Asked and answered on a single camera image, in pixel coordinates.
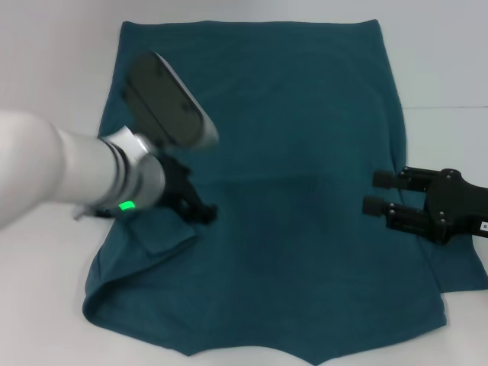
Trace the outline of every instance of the white surface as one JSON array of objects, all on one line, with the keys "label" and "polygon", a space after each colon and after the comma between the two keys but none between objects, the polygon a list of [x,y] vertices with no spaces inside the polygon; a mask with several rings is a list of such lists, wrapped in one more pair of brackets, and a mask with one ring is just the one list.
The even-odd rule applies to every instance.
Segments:
[{"label": "white surface", "polygon": [[[486,106],[487,11],[484,0],[2,0],[0,108],[27,109],[67,130],[95,134],[124,20],[372,18],[382,26],[404,107]],[[407,109],[406,125],[411,165],[449,166],[475,184],[488,185],[483,169],[487,109]],[[70,210],[45,206],[0,233],[0,364],[306,365],[266,348],[186,358],[88,324],[81,315],[83,284],[109,224],[90,219],[75,223]],[[488,266],[488,242],[477,239],[477,250]],[[327,365],[488,364],[488,293],[445,298],[449,326]]]}]

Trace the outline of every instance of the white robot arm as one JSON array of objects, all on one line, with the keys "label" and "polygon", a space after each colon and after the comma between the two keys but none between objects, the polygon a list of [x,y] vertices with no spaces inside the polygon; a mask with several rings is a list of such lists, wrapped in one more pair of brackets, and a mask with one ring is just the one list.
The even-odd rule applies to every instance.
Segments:
[{"label": "white robot arm", "polygon": [[[152,151],[127,128],[100,140],[59,130],[31,114],[0,111],[0,228],[43,201],[150,206],[165,185]],[[136,182],[141,174],[143,187]]]},{"label": "white robot arm", "polygon": [[[187,217],[180,198],[194,205],[193,214],[209,208],[187,180],[187,168],[154,155],[155,146],[218,140],[211,119],[173,68],[157,53],[142,55],[127,73],[122,97],[138,133],[123,127],[99,139],[59,130],[31,114],[0,111],[0,229],[44,201],[78,205],[75,218],[124,204],[169,205]],[[165,188],[165,196],[172,196],[162,199]]]}]

